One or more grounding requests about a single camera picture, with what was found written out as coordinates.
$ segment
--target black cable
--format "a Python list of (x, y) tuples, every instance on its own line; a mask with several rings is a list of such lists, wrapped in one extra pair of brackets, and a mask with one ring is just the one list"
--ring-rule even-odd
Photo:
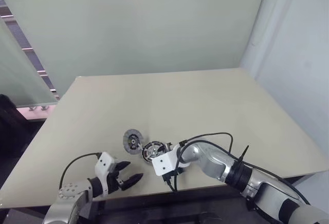
[(97, 153), (90, 153), (90, 154), (85, 154), (85, 155), (79, 156), (79, 157), (77, 157), (76, 159), (74, 159), (73, 161), (71, 161), (71, 162), (66, 166), (66, 168), (64, 169), (64, 172), (62, 173), (62, 177), (61, 177), (61, 180), (60, 180), (60, 188), (62, 188), (65, 173), (66, 173), (66, 171), (68, 170), (68, 168), (72, 165), (73, 162), (75, 162), (76, 160), (79, 160), (79, 159), (82, 158), (82, 157), (86, 157), (86, 156), (97, 156), (97, 158), (99, 158), (101, 154), (102, 154), (102, 153), (100, 153), (100, 152), (97, 152)]
[(175, 192), (175, 189), (173, 188), (173, 186), (171, 185), (171, 184), (168, 184), (169, 185), (169, 188), (173, 191), (173, 192)]
[[(195, 143), (206, 143), (206, 144), (213, 145), (214, 147), (218, 148), (219, 150), (221, 150), (221, 151), (223, 151), (224, 153), (226, 153), (226, 154), (229, 155), (229, 152), (228, 152), (227, 150), (223, 149), (222, 147), (220, 147), (219, 145), (217, 145), (217, 144), (215, 144), (215, 143), (212, 143), (212, 142), (209, 142), (209, 141), (206, 141), (206, 140), (195, 140), (195, 141), (190, 142), (188, 145), (186, 145), (185, 147), (182, 148), (182, 150), (180, 151), (179, 156), (178, 156), (178, 158), (177, 158), (177, 163), (176, 163), (176, 167), (175, 167), (175, 169), (178, 168), (179, 161), (180, 161), (180, 159), (181, 159), (181, 156), (182, 156), (183, 152), (186, 150), (186, 148), (187, 148), (188, 146), (192, 145), (192, 144), (195, 144)], [(232, 155), (232, 154), (231, 154), (230, 156), (231, 156), (234, 160), (236, 160), (236, 161), (239, 160), (236, 156), (234, 156), (234, 155)], [(257, 169), (257, 170), (260, 170), (260, 171), (262, 171), (262, 172), (264, 172), (264, 173), (266, 173), (266, 174), (269, 174), (269, 175), (271, 175), (271, 176), (277, 178), (280, 182), (286, 184), (289, 188), (291, 188), (294, 192), (296, 192), (296, 193), (301, 197), (301, 199), (303, 199), (303, 201), (304, 201), (306, 204), (310, 205), (310, 203), (307, 201), (307, 199), (304, 197), (304, 195), (303, 195), (301, 192), (299, 192), (299, 191), (298, 191), (298, 190), (297, 190), (292, 184), (290, 184), (287, 180), (281, 178), (280, 176), (278, 176), (278, 175), (276, 175), (276, 174), (274, 174), (274, 173), (272, 173), (272, 172), (270, 172), (270, 171), (268, 171), (268, 170), (266, 170), (266, 169), (263, 169), (263, 168), (261, 168), (261, 167), (259, 167), (259, 166), (256, 166), (256, 165), (253, 165), (253, 164), (251, 164), (251, 163), (248, 163), (248, 162), (245, 162), (245, 161), (241, 161), (241, 163), (243, 163), (243, 164), (245, 164), (245, 165), (247, 165), (247, 166), (250, 166), (250, 167), (252, 167), (252, 168), (255, 168), (255, 169)], [(175, 191), (175, 192), (177, 191), (177, 176), (174, 177), (174, 191)]]
[(191, 141), (193, 139), (196, 139), (196, 138), (201, 138), (201, 137), (204, 137), (204, 136), (222, 135), (222, 134), (228, 135), (231, 138), (230, 148), (228, 150), (228, 154), (230, 155), (231, 154), (231, 150), (232, 150), (232, 146), (233, 146), (233, 136), (230, 133), (226, 133), (226, 132), (221, 132), (221, 133), (206, 133), (206, 134), (197, 135), (195, 137), (189, 138), (189, 139), (184, 140), (182, 142), (183, 143), (187, 143), (187, 142), (189, 142), (189, 141)]

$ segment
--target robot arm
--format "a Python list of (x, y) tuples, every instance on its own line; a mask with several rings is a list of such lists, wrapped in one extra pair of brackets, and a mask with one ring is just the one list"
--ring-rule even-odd
[(93, 198), (122, 191), (135, 185), (143, 174), (135, 174), (128, 180), (119, 178), (119, 171), (126, 168), (130, 162), (118, 162), (108, 153), (103, 152), (95, 165), (96, 177), (77, 183), (70, 183), (60, 188), (57, 199), (50, 206), (43, 224), (73, 224), (77, 223), (79, 212)]
[[(213, 145), (197, 142), (185, 146), (188, 147), (180, 156), (179, 167), (196, 163), (209, 177), (239, 190), (249, 205), (270, 223), (329, 223), (328, 214), (306, 205), (295, 191), (277, 179), (246, 166)], [(176, 169), (181, 149), (177, 145), (152, 160), (158, 176)]]

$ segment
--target table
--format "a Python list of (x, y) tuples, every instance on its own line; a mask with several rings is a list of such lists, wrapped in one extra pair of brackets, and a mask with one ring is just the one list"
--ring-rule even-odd
[[(194, 135), (230, 132), (232, 153), (250, 145), (245, 160), (282, 177), (328, 170), (314, 141), (243, 69), (78, 77), (28, 146), (0, 190), (1, 208), (54, 202), (63, 169), (74, 158), (107, 151), (129, 160), (122, 178), (144, 173), (131, 189), (109, 198), (168, 192), (139, 155), (122, 146), (127, 129), (147, 141), (177, 142)], [(209, 137), (228, 147), (226, 136)], [(94, 177), (96, 159), (75, 162), (64, 183)], [(179, 176), (181, 190), (223, 184), (192, 165)]]

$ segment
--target wall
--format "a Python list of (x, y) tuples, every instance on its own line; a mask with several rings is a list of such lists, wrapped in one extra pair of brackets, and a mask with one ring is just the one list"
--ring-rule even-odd
[(76, 76), (238, 67), (261, 0), (5, 0), (63, 95)]
[[(264, 0), (242, 59), (242, 67), (326, 155), (329, 155), (328, 9), (329, 0)], [(298, 188), (312, 204), (328, 212), (328, 186), (329, 174), (325, 172), (303, 181)]]

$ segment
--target round metal part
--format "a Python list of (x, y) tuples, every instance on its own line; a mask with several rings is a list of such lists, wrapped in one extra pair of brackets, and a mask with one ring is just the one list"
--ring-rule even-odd
[(164, 148), (164, 144), (157, 142), (157, 141), (153, 141), (151, 143), (148, 143), (147, 145), (145, 145), (145, 147), (143, 148), (143, 152), (142, 152), (142, 157), (143, 159), (147, 162), (147, 163), (152, 163), (152, 159), (162, 155), (166, 152), (166, 149), (159, 151), (159, 148), (162, 147), (162, 149)]
[(123, 135), (123, 147), (131, 155), (137, 155), (142, 150), (143, 136), (136, 129), (129, 129)]

